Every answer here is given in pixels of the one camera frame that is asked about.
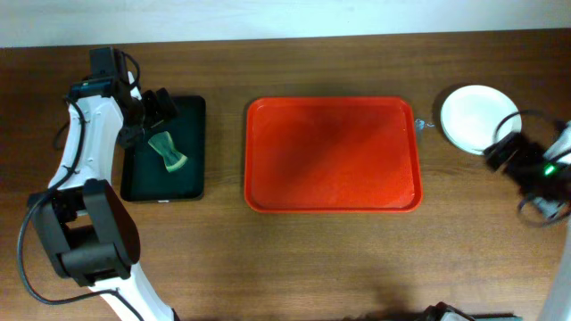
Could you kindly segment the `green yellow sponge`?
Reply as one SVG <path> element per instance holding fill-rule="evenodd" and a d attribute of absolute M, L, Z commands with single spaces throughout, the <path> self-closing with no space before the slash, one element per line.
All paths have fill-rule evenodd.
<path fill-rule="evenodd" d="M 186 165 L 188 158 L 176 148 L 168 131 L 153 135 L 147 143 L 162 157 L 169 173 L 182 169 Z"/>

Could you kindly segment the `white plate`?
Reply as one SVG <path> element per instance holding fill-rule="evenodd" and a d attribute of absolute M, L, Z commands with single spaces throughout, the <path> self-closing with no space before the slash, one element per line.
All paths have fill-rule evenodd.
<path fill-rule="evenodd" d="M 445 98 L 440 121 L 443 133 L 457 148 L 483 155 L 494 143 L 496 128 L 517 111 L 513 101 L 493 87 L 462 86 Z"/>

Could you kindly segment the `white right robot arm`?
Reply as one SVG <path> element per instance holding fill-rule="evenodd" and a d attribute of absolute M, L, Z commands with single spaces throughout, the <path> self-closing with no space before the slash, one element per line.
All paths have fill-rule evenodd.
<path fill-rule="evenodd" d="M 502 173 L 519 186 L 522 200 L 517 217 L 533 228 L 563 224 L 570 228 L 570 123 L 557 121 L 559 136 L 547 149 L 521 132 L 495 137 L 484 150 L 486 165 Z M 570 318 L 570 233 L 540 320 L 564 321 Z"/>

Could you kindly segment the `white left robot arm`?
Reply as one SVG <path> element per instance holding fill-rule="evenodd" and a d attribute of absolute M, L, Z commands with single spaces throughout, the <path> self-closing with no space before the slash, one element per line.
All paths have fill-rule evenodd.
<path fill-rule="evenodd" d="M 102 297 L 122 320 L 176 320 L 140 264 L 136 224 L 111 185 L 113 154 L 124 130 L 146 127 L 146 109 L 132 75 L 91 76 L 64 98 L 70 114 L 62 159 L 47 189 L 32 194 L 17 242 L 17 264 L 27 292 L 46 305 Z M 23 243 L 33 226 L 56 275 L 88 292 L 47 299 L 31 285 Z"/>

